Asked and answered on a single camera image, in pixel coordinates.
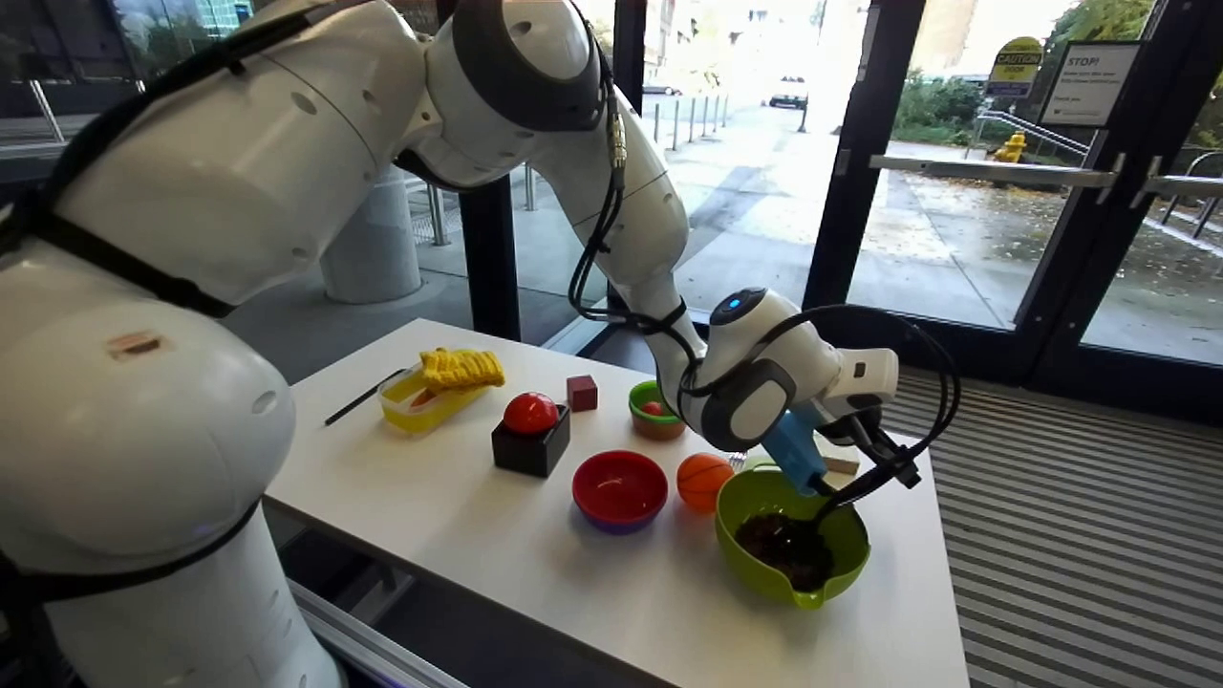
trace black cable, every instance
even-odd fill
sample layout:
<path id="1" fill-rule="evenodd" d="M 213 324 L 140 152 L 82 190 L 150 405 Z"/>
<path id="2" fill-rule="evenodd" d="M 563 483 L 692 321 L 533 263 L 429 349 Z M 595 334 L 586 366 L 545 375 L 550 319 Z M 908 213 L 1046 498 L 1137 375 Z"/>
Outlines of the black cable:
<path id="1" fill-rule="evenodd" d="M 821 491 L 824 501 L 814 507 L 812 528 L 817 528 L 831 514 L 838 514 L 840 505 L 854 505 L 874 491 L 882 491 L 892 483 L 886 465 L 873 465 L 866 475 L 860 475 L 858 483 L 847 483 L 846 491 Z"/>
<path id="2" fill-rule="evenodd" d="M 658 321 L 658 319 L 646 319 L 646 315 L 595 311 L 595 306 L 586 301 L 586 288 L 589 288 L 589 274 L 594 274 L 594 269 L 595 269 L 595 256 L 601 256 L 601 251 L 613 251 L 613 247 L 607 247 L 607 235 L 615 229 L 618 212 L 622 212 L 622 162 L 615 162 L 615 119 L 618 119 L 618 106 L 615 106 L 615 80 L 613 80 L 613 64 L 607 64 L 607 55 L 603 55 L 603 50 L 601 50 L 601 64 L 603 64 L 603 74 L 601 74 L 601 91 L 603 91 L 603 116 L 607 116 L 603 135 L 607 135 L 607 167 L 613 167 L 613 175 L 607 175 L 607 190 L 603 190 L 595 227 L 594 227 L 586 247 L 581 247 L 581 256 L 577 256 L 572 274 L 571 274 L 565 300 L 571 300 L 571 306 L 572 306 L 586 321 L 607 321 L 607 324 L 622 324 L 622 328 L 670 338 L 670 340 L 688 356 L 688 366 L 694 366 L 698 356 L 694 356 L 692 345 L 674 328 L 675 319 Z"/>
<path id="3" fill-rule="evenodd" d="M 105 112 L 100 119 L 92 119 L 73 143 L 70 149 L 61 152 L 61 162 L 52 164 L 46 186 L 42 186 L 42 207 L 52 212 L 59 196 L 70 190 L 70 182 L 88 167 L 97 164 L 150 106 L 157 106 L 159 98 L 191 89 L 191 84 L 203 84 L 207 75 L 231 69 L 231 74 L 243 74 L 243 56 L 252 55 L 264 55 L 308 28 L 317 28 L 322 21 L 338 15 L 338 12 L 348 12 L 356 3 L 366 3 L 366 0 L 338 0 L 338 3 L 326 3 L 326 9 L 307 9 L 307 12 L 296 12 L 296 15 L 279 15 L 279 21 L 269 21 L 269 23 L 257 23 L 187 63 L 180 63 L 175 69 L 168 69 L 163 75 L 157 75 L 140 96 Z M 0 551 L 0 617 L 8 621 L 8 630 L 12 630 L 12 642 L 19 651 L 19 663 L 23 663 L 23 682 L 26 686 L 52 686 L 59 675 L 59 655 L 52 655 L 52 627 L 46 621 L 46 599 L 73 599 L 73 595 L 92 595 L 92 593 L 106 593 L 106 590 L 126 590 L 126 586 L 144 586 L 144 580 L 157 580 L 157 579 L 168 579 L 200 558 L 207 558 L 213 547 L 221 547 L 226 540 L 235 540 L 231 528 L 218 544 L 180 558 L 180 561 L 168 561 L 168 566 L 154 566 L 154 571 L 139 571 L 139 572 L 116 572 L 116 579 L 61 579 L 61 572 L 23 572 L 3 551 Z"/>
<path id="4" fill-rule="evenodd" d="M 886 311 L 866 311 L 866 306 L 814 306 L 814 311 L 803 311 L 803 315 L 793 315 L 793 319 L 776 321 L 776 324 L 751 349 L 747 358 L 765 356 L 765 349 L 776 345 L 782 334 L 793 334 L 793 328 L 798 328 L 798 324 L 808 324 L 808 321 L 817 321 L 821 315 L 882 315 L 886 324 L 902 324 L 902 328 L 917 340 L 917 349 L 928 345 L 928 352 L 938 352 L 938 358 L 942 358 L 942 366 L 938 366 L 938 375 L 942 375 L 942 405 L 938 405 L 938 415 L 931 415 L 931 423 L 926 428 L 926 436 L 920 436 L 917 442 L 908 442 L 908 447 L 906 447 L 906 442 L 896 442 L 886 433 L 864 428 L 864 423 L 858 419 L 858 423 L 860 423 L 858 442 L 860 442 L 864 454 L 873 454 L 874 463 L 892 463 L 892 465 L 914 463 L 938 436 L 945 436 L 945 433 L 951 428 L 951 419 L 957 419 L 957 412 L 959 412 L 959 375 L 957 375 L 951 352 L 948 352 L 942 340 L 926 338 L 914 321 L 902 321 L 902 319 L 896 319 L 896 315 L 886 315 Z"/>
<path id="5" fill-rule="evenodd" d="M 231 69 L 240 75 L 243 56 L 257 56 L 273 47 L 282 47 L 296 33 L 302 33 L 302 29 L 317 28 L 322 21 L 348 12 L 356 3 L 366 3 L 366 0 L 338 0 L 338 3 L 307 9 L 296 15 L 279 15 L 279 21 L 243 28 L 236 33 L 231 33 L 226 41 L 213 41 L 203 55 L 191 55 L 187 63 L 180 63 L 175 69 L 157 75 L 140 96 L 92 119 L 70 143 L 70 149 L 52 164 L 50 178 L 42 186 L 26 190 L 19 200 L 19 212 L 0 221 L 0 251 L 19 247 L 26 238 L 42 238 L 42 241 L 97 263 L 100 272 L 112 272 L 112 274 L 150 292 L 159 301 L 195 311 L 203 319 L 226 319 L 235 311 L 231 301 L 212 300 L 191 280 L 175 280 L 175 274 L 168 274 L 168 272 L 154 269 L 150 259 L 97 238 L 92 229 L 84 229 L 70 217 L 59 217 L 52 207 L 82 178 L 82 172 L 88 172 L 150 106 L 157 106 L 168 96 L 180 96 L 182 89 L 203 84 L 213 74 Z"/>

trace red apple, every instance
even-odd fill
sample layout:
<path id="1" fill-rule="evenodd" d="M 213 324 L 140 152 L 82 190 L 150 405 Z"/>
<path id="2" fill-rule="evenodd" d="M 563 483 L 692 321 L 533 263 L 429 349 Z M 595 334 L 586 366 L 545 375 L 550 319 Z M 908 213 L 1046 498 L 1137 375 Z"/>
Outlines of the red apple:
<path id="1" fill-rule="evenodd" d="M 563 419 L 557 405 L 543 395 L 519 395 L 506 405 L 506 428 L 516 436 L 543 436 Z"/>

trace brown object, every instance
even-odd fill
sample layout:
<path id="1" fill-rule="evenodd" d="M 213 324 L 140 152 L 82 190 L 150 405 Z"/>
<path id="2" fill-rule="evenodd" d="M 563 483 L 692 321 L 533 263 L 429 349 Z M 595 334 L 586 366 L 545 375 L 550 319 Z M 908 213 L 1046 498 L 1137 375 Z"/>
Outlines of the brown object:
<path id="1" fill-rule="evenodd" d="M 601 405 L 601 385 L 594 375 L 572 375 L 565 377 L 565 400 L 572 412 L 595 410 Z"/>

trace chopstick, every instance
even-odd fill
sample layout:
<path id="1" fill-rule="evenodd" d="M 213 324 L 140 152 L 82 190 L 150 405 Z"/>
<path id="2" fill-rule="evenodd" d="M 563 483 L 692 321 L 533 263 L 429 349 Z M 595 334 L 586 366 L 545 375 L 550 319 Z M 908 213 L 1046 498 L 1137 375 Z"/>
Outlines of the chopstick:
<path id="1" fill-rule="evenodd" d="M 348 405 L 339 405 L 330 419 L 322 419 L 322 428 L 338 423 L 339 415 L 348 415 L 356 405 L 363 405 L 366 399 L 376 399 L 390 377 L 407 375 L 407 366 L 390 372 L 385 377 L 377 377 L 370 389 L 356 395 Z"/>

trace green bowl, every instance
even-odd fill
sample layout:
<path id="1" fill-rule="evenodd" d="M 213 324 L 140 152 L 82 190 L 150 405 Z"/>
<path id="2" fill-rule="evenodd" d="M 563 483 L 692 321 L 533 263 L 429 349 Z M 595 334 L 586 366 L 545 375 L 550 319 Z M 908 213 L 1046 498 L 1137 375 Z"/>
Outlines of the green bowl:
<path id="1" fill-rule="evenodd" d="M 683 419 L 664 405 L 664 412 L 650 412 L 646 405 L 650 400 L 663 400 L 663 389 L 658 381 L 637 381 L 631 395 L 626 395 L 626 410 L 633 412 L 633 428 L 650 441 L 674 441 L 683 433 Z"/>
<path id="2" fill-rule="evenodd" d="M 719 547 L 747 590 L 752 590 L 765 599 L 814 612 L 860 579 L 860 571 L 873 558 L 873 540 L 854 505 L 831 514 L 817 528 L 821 544 L 835 553 L 835 572 L 821 590 L 796 590 L 782 571 L 762 561 L 752 551 L 739 544 L 739 528 L 752 517 L 782 514 L 793 519 L 812 519 L 817 505 L 821 498 L 798 492 L 781 472 L 740 472 L 721 487 L 716 514 Z"/>

